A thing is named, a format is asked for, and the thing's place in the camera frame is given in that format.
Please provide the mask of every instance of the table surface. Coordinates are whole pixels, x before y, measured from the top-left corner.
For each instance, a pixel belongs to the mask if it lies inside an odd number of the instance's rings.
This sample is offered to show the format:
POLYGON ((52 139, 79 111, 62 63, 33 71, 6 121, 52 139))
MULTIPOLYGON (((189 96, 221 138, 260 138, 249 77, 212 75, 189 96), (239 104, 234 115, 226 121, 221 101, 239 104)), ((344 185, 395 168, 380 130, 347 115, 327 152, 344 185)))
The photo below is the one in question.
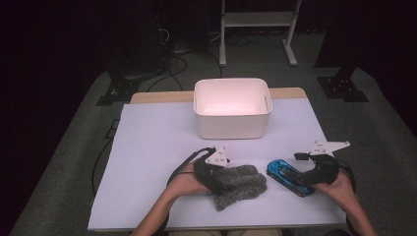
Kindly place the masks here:
MULTIPOLYGON (((273 110, 267 132, 255 140, 203 140, 194 126, 192 91, 136 93, 125 105, 106 170, 91 210, 89 230, 131 230, 157 199, 187 156, 200 148, 226 147, 230 167, 266 166, 282 158, 304 172, 311 161, 293 153, 309 151, 326 137, 301 88, 270 88, 273 110)), ((320 192, 299 198, 267 177, 268 189, 255 200, 216 211, 212 196, 182 197, 171 209, 167 230, 306 227, 344 224, 345 214, 320 192)))

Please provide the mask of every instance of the toy car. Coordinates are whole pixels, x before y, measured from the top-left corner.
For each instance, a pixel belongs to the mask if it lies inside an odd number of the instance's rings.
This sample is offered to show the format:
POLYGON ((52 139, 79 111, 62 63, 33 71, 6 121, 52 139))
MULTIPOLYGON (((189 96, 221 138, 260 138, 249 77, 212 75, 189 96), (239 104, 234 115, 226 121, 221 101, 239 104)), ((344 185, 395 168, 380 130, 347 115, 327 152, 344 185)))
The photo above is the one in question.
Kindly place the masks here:
POLYGON ((300 171, 282 159, 274 160, 268 164, 267 175, 281 183, 297 196, 304 198, 313 194, 316 189, 298 183, 297 175, 300 173, 300 171))

